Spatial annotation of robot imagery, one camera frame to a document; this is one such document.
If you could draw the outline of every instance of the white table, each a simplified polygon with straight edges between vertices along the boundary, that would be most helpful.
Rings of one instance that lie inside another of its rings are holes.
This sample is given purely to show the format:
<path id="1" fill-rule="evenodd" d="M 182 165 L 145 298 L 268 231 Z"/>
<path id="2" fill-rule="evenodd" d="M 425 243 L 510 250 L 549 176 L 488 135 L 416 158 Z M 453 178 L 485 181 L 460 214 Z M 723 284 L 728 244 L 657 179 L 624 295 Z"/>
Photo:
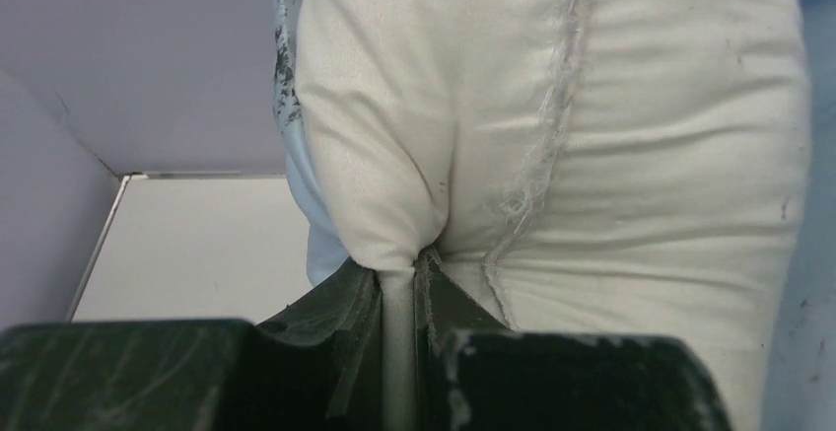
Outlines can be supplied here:
<path id="1" fill-rule="evenodd" d="M 283 178 L 128 177 L 71 319 L 260 322 L 311 290 L 307 238 Z"/>

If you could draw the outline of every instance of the white panel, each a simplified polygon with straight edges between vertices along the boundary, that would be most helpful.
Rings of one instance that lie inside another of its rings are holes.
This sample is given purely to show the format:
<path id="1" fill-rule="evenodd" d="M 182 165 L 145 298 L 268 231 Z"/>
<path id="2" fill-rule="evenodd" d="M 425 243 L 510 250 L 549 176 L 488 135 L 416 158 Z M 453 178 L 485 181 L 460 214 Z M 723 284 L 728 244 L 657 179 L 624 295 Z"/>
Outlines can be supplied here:
<path id="1" fill-rule="evenodd" d="M 0 0 L 0 66 L 118 173 L 282 173 L 272 0 Z"/>
<path id="2" fill-rule="evenodd" d="M 64 318 L 117 186 L 0 71 L 0 330 Z"/>
<path id="3" fill-rule="evenodd" d="M 282 178 L 133 179 L 74 321 L 260 322 L 311 289 L 307 233 Z"/>

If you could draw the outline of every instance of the frayed thread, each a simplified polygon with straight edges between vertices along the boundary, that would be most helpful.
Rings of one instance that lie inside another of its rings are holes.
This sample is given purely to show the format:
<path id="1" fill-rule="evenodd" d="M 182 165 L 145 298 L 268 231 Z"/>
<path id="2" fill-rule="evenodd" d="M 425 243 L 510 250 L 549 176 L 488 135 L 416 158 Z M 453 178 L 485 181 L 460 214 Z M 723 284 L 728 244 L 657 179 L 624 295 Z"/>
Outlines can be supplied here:
<path id="1" fill-rule="evenodd" d="M 581 76 L 583 43 L 592 0 L 560 0 L 555 9 L 557 41 L 549 64 L 551 86 L 540 106 L 540 137 L 522 160 L 498 209 L 505 230 L 482 257 L 482 275 L 499 303 L 506 325 L 518 329 L 499 278 L 499 262 L 507 249 L 531 227 L 533 214 L 542 208 L 552 183 L 552 172 L 568 138 L 572 99 Z"/>

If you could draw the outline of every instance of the white fabric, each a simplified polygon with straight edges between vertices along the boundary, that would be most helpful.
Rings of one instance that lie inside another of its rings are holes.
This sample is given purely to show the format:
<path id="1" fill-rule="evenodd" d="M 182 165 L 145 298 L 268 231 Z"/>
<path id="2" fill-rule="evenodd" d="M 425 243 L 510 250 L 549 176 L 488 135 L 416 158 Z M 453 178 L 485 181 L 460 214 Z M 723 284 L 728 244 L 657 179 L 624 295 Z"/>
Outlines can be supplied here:
<path id="1" fill-rule="evenodd" d="M 392 302 L 408 301 L 426 245 L 439 240 L 448 274 L 500 315 L 479 266 L 539 135 L 560 7 L 303 3 L 297 94 L 340 239 L 386 272 L 388 373 L 414 359 L 407 306 Z M 553 183 L 499 264 L 507 306 L 522 329 L 681 337 L 735 429 L 756 430 L 809 157 L 798 4 L 593 0 L 589 17 Z"/>

